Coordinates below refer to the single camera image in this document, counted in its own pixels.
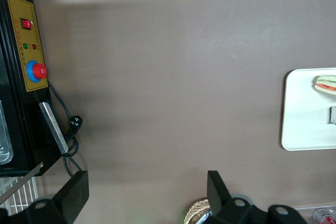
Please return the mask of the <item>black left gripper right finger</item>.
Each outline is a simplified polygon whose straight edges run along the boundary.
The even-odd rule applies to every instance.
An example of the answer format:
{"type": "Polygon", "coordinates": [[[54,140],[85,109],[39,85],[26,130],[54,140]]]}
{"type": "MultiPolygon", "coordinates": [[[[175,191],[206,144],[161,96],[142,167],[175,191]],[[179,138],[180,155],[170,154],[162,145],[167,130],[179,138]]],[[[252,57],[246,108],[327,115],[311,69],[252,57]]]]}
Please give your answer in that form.
{"type": "Polygon", "coordinates": [[[207,199],[213,215],[217,215],[231,198],[219,172],[209,170],[207,172],[207,199]]]}

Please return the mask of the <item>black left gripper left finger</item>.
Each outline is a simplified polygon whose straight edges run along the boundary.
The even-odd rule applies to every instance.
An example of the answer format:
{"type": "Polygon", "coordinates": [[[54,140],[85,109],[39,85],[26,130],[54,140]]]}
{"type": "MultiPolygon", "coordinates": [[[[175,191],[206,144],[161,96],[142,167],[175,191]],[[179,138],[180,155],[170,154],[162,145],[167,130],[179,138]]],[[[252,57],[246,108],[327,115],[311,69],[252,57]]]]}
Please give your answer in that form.
{"type": "Polygon", "coordinates": [[[76,172],[52,198],[65,223],[74,223],[89,199],[88,172],[76,172]]]}

